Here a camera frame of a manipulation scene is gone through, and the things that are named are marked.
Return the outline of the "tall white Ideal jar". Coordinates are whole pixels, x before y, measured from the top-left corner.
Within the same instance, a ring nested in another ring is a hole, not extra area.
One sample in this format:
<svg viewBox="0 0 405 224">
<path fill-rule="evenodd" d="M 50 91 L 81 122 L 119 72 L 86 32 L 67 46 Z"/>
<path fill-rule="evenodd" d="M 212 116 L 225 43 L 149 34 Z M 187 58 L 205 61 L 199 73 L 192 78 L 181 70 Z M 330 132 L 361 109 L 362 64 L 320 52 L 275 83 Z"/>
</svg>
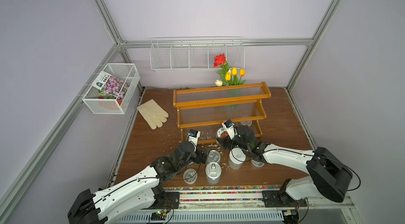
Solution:
<svg viewBox="0 0 405 224">
<path fill-rule="evenodd" d="M 246 155 L 240 148 L 233 148 L 229 153 L 228 164 L 233 170 L 238 170 L 243 166 L 246 161 Z"/>
</svg>

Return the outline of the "tomato label seed jar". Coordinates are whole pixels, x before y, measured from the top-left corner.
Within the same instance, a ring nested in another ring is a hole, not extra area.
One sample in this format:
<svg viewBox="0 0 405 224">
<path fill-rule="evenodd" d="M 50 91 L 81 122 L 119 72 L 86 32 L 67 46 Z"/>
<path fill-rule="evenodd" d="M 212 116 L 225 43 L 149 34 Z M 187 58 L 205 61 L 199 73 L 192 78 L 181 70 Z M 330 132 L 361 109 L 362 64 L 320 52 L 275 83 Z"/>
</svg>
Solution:
<svg viewBox="0 0 405 224">
<path fill-rule="evenodd" d="M 217 137 L 216 140 L 219 141 L 220 139 L 225 139 L 228 137 L 228 132 L 225 128 L 219 128 L 216 132 Z"/>
</svg>

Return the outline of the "orange wooden glass shelf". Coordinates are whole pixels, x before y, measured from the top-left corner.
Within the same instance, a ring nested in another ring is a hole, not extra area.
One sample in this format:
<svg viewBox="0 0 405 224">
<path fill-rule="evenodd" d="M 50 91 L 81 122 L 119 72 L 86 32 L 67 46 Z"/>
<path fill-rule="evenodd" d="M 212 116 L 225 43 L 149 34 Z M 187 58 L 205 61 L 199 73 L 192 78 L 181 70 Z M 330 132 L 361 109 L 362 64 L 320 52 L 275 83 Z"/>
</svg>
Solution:
<svg viewBox="0 0 405 224">
<path fill-rule="evenodd" d="M 199 144 L 215 143 L 217 130 L 230 119 L 236 125 L 252 121 L 251 129 L 257 138 L 263 135 L 259 121 L 266 119 L 262 99 L 271 97 L 265 82 L 190 90 L 175 90 L 173 105 L 177 110 L 177 126 L 181 140 L 187 139 L 190 129 L 201 132 Z M 230 105 L 241 104 L 239 113 L 230 112 Z"/>
</svg>

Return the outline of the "clear tub shelf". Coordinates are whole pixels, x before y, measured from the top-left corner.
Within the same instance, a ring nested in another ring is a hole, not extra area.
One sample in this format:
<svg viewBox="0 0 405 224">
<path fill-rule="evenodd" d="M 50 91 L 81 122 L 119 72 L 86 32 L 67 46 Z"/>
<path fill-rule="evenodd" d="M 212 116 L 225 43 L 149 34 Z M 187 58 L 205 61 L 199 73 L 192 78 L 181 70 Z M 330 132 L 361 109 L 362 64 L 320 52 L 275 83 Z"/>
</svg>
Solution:
<svg viewBox="0 0 405 224">
<path fill-rule="evenodd" d="M 240 124 L 250 127 L 253 124 L 253 122 L 251 120 L 250 121 L 242 121 L 242 122 L 240 122 Z"/>
</svg>

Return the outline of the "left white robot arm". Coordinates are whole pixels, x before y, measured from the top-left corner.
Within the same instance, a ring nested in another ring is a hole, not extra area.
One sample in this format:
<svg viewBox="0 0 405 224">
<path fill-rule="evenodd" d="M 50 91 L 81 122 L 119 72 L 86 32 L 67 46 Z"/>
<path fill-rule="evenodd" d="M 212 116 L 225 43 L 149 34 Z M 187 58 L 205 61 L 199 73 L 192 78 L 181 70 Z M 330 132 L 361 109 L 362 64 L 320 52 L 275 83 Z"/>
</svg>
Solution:
<svg viewBox="0 0 405 224">
<path fill-rule="evenodd" d="M 82 191 L 70 208 L 71 224 L 112 224 L 137 210 L 163 199 L 162 184 L 176 177 L 190 163 L 206 163 L 209 149 L 198 149 L 192 141 L 182 142 L 174 152 L 163 155 L 129 179 L 110 188 Z"/>
</svg>

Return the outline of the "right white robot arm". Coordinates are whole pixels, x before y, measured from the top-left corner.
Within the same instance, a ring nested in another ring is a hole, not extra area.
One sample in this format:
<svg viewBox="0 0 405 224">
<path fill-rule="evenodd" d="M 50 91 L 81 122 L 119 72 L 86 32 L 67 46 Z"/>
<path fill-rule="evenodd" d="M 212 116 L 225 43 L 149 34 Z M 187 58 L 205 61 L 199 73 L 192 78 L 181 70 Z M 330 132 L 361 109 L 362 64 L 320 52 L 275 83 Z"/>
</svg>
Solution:
<svg viewBox="0 0 405 224">
<path fill-rule="evenodd" d="M 222 127 L 227 136 L 218 137 L 217 142 L 222 148 L 229 149 L 237 162 L 250 160 L 281 165 L 307 174 L 300 179 L 285 180 L 277 195 L 281 202 L 324 197 L 341 203 L 350 191 L 352 178 L 357 175 L 326 148 L 296 150 L 279 147 L 258 140 L 251 128 L 246 125 L 236 127 L 231 120 L 223 122 Z"/>
</svg>

